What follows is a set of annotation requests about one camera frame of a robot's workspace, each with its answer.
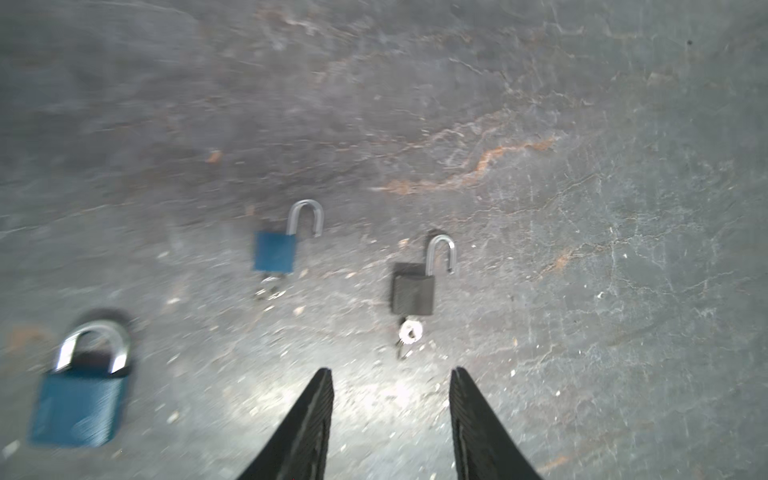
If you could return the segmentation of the blue padlock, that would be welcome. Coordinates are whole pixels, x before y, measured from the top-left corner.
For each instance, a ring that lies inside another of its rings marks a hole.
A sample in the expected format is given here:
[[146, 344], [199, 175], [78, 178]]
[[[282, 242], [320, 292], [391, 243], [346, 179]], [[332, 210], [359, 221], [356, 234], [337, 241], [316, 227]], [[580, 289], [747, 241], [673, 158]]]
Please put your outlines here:
[[[86, 334], [106, 339], [106, 366], [74, 363], [79, 340]], [[52, 368], [43, 376], [29, 441], [73, 448], [95, 448], [111, 441], [119, 429], [128, 391], [130, 353], [130, 335], [114, 320], [96, 319], [70, 331], [54, 356]]]

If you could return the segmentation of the teal padlock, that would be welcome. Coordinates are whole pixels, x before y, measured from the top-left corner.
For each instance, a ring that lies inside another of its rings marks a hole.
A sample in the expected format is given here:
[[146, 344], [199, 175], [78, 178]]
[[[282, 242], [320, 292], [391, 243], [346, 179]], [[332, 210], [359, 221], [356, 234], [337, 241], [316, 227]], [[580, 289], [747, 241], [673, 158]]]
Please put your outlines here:
[[288, 212], [284, 233], [257, 231], [255, 234], [254, 269], [269, 274], [291, 274], [297, 252], [297, 232], [300, 212], [309, 206], [313, 212], [312, 233], [320, 237], [323, 233], [325, 211], [314, 199], [302, 199], [295, 202]]

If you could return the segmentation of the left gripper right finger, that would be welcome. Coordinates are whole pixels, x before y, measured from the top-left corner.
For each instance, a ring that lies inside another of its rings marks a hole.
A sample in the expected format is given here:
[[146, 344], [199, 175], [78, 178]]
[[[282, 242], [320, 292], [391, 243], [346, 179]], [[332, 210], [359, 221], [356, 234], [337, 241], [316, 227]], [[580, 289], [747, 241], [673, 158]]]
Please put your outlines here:
[[458, 479], [540, 479], [462, 367], [451, 372], [449, 408]]

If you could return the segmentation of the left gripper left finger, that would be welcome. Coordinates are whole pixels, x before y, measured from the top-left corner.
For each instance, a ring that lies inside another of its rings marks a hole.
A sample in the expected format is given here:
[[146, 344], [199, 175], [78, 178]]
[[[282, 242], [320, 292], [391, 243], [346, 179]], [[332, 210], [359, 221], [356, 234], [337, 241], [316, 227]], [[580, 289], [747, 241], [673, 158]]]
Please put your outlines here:
[[320, 368], [239, 480], [321, 480], [330, 438], [332, 371]]

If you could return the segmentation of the black padlock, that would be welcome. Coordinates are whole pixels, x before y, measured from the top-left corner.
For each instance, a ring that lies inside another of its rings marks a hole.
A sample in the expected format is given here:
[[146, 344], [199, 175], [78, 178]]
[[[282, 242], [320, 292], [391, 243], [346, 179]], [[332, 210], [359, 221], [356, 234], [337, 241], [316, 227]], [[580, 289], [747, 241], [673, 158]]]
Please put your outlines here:
[[433, 236], [425, 249], [425, 262], [419, 270], [396, 271], [392, 281], [391, 311], [400, 317], [431, 316], [434, 313], [438, 245], [447, 245], [446, 269], [454, 274], [458, 252], [454, 239], [445, 233]]

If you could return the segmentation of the key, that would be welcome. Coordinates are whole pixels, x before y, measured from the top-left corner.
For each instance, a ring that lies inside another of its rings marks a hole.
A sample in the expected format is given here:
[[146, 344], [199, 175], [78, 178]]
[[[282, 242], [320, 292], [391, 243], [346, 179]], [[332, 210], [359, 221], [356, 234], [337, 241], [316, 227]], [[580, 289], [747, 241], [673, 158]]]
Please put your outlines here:
[[273, 301], [283, 296], [287, 289], [288, 276], [266, 273], [257, 285], [254, 294], [258, 301]]
[[396, 358], [398, 361], [408, 359], [423, 337], [423, 323], [418, 319], [404, 316], [400, 319], [397, 332]]

